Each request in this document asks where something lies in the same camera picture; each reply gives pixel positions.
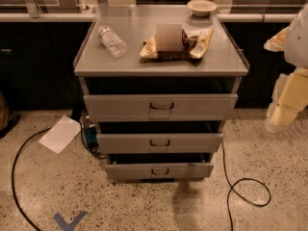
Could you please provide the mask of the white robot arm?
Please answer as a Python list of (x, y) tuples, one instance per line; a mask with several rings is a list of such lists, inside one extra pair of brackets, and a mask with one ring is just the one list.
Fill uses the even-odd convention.
[(278, 77), (266, 114), (266, 129), (278, 133), (289, 127), (308, 106), (308, 5), (288, 27), (268, 39), (264, 48), (283, 51), (285, 61), (295, 67), (293, 73)]

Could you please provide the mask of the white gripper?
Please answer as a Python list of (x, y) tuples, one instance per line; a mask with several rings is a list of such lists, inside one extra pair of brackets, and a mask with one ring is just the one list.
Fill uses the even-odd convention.
[[(271, 52), (285, 50), (289, 28), (282, 29), (264, 44)], [(266, 114), (265, 128), (271, 133), (282, 132), (308, 106), (308, 69), (298, 67), (293, 73), (280, 74), (275, 82), (272, 102)]]

